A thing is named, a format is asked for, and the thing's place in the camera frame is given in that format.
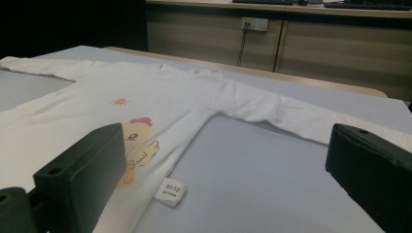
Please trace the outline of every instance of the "gray table surface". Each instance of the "gray table surface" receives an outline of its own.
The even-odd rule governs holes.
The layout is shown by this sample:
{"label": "gray table surface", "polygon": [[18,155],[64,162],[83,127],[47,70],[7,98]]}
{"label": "gray table surface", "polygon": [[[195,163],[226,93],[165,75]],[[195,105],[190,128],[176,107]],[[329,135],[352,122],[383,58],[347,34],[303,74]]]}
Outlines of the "gray table surface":
{"label": "gray table surface", "polygon": [[[181,62],[77,47],[41,56],[141,63]],[[412,134],[402,101],[222,71],[238,82]],[[60,90],[70,82],[0,71],[0,111]],[[136,232],[382,232],[325,171],[327,147],[267,123],[211,118],[170,178],[188,186],[175,208],[155,200]]]}

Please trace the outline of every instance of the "clothing label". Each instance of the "clothing label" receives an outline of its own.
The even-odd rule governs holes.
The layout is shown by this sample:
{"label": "clothing label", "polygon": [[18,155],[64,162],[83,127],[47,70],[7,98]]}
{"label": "clothing label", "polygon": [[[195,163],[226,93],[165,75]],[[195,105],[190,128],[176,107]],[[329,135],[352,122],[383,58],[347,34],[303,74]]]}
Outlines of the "clothing label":
{"label": "clothing label", "polygon": [[154,198],[168,206],[176,206],[186,192],[184,183],[165,178]]}

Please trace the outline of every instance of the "garment sleeve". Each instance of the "garment sleeve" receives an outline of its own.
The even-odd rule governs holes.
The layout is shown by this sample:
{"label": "garment sleeve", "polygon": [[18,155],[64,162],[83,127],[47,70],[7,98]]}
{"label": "garment sleeve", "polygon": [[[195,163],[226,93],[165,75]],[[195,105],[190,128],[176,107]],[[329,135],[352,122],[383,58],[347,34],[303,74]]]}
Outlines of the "garment sleeve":
{"label": "garment sleeve", "polygon": [[322,144],[328,145],[333,124],[340,123],[367,130],[412,152],[412,135],[242,83],[226,81],[217,98],[219,113],[248,122],[266,120],[282,130]]}
{"label": "garment sleeve", "polygon": [[0,68],[33,75],[56,76],[68,81],[79,81],[95,62],[88,60],[55,60],[5,57]]}

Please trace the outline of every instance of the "cartoon chick print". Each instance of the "cartoon chick print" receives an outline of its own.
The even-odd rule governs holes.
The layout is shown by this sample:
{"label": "cartoon chick print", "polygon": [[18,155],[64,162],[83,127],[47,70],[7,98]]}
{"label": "cartoon chick print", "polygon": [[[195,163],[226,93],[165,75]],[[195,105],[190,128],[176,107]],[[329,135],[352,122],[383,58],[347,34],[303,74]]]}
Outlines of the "cartoon chick print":
{"label": "cartoon chick print", "polygon": [[135,118],[123,123],[126,171],[118,182],[117,188],[131,186],[136,181],[136,167],[145,166],[157,153],[158,141],[148,145],[152,132],[152,120],[148,117]]}

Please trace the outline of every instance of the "white baby onesie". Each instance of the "white baby onesie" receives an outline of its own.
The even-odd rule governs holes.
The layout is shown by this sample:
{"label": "white baby onesie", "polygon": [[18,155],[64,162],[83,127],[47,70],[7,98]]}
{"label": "white baby onesie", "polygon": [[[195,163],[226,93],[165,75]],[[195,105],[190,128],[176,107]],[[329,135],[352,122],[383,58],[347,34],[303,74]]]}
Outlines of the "white baby onesie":
{"label": "white baby onesie", "polygon": [[411,135],[237,83],[219,72],[185,72],[166,64],[13,57],[0,60],[0,67],[75,81],[0,113],[0,188],[33,188],[31,176],[87,133],[123,123],[128,173],[95,232],[133,232],[163,179],[216,114],[248,122],[266,120],[323,144],[328,144],[334,123],[349,124],[412,151]]}

